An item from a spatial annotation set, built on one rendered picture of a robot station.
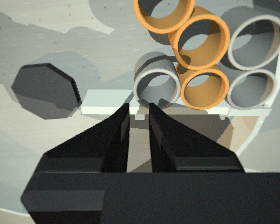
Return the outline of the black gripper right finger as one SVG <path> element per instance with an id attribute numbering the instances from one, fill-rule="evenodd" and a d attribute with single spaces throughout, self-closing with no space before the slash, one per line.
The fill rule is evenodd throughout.
<path id="1" fill-rule="evenodd" d="M 149 103 L 149 142 L 152 173 L 245 172 L 235 152 L 169 117 L 154 103 Z"/>

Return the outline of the grey metal ring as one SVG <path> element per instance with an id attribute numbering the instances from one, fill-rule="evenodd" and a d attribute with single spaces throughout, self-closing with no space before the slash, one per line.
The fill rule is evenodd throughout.
<path id="1" fill-rule="evenodd" d="M 264 66 L 255 70 L 241 70 L 233 66 L 226 57 L 217 65 L 228 78 L 229 89 L 225 98 L 235 109 L 255 109 L 265 104 L 276 91 L 277 79 Z M 247 75 L 248 78 L 244 82 L 233 87 Z"/>
<path id="2" fill-rule="evenodd" d="M 139 79 L 154 72 L 163 72 L 172 77 L 159 86 L 148 86 L 141 80 L 139 82 Z M 137 102 L 147 109 L 149 103 L 156 104 L 160 109 L 174 104 L 180 95 L 181 84 L 170 57 L 161 52 L 143 55 L 135 65 L 133 92 Z"/>
<path id="3" fill-rule="evenodd" d="M 247 6 L 237 6 L 227 10 L 220 18 L 227 24 L 230 34 L 229 45 L 224 56 L 236 68 L 241 70 L 261 68 L 280 52 L 278 17 Z M 252 22 L 255 22 L 256 26 L 251 39 L 244 46 L 232 50 L 233 42 L 239 32 Z"/>

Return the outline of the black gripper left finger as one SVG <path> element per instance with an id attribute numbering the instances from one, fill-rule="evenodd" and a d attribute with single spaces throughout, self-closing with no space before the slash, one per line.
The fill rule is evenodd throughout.
<path id="1" fill-rule="evenodd" d="M 41 170 L 127 173 L 129 134 L 130 107 L 125 103 L 107 119 L 45 152 L 33 174 Z"/>

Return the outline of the orange hollow cylinder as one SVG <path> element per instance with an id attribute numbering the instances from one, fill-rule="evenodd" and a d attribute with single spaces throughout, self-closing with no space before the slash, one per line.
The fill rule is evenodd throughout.
<path id="1" fill-rule="evenodd" d="M 180 49 L 178 41 L 184 29 L 201 19 L 209 19 L 210 31 L 207 39 L 195 49 Z M 177 61 L 182 66 L 191 70 L 203 70 L 216 64 L 224 56 L 229 45 L 230 34 L 226 23 L 221 18 L 203 7 L 194 6 L 188 20 L 177 30 L 168 33 L 168 39 Z"/>
<path id="2" fill-rule="evenodd" d="M 189 108 L 194 110 L 210 109 L 226 97 L 229 82 L 217 64 L 203 70 L 191 70 L 178 62 L 175 69 L 181 84 L 181 99 Z M 204 83 L 198 86 L 187 86 L 187 83 L 194 76 L 205 72 L 211 72 L 211 74 Z"/>
<path id="3" fill-rule="evenodd" d="M 148 30 L 155 33 L 170 33 L 180 28 L 190 17 L 195 0 L 179 0 L 176 9 L 166 17 L 154 18 L 146 14 L 139 0 L 133 0 L 133 7 L 139 22 Z"/>

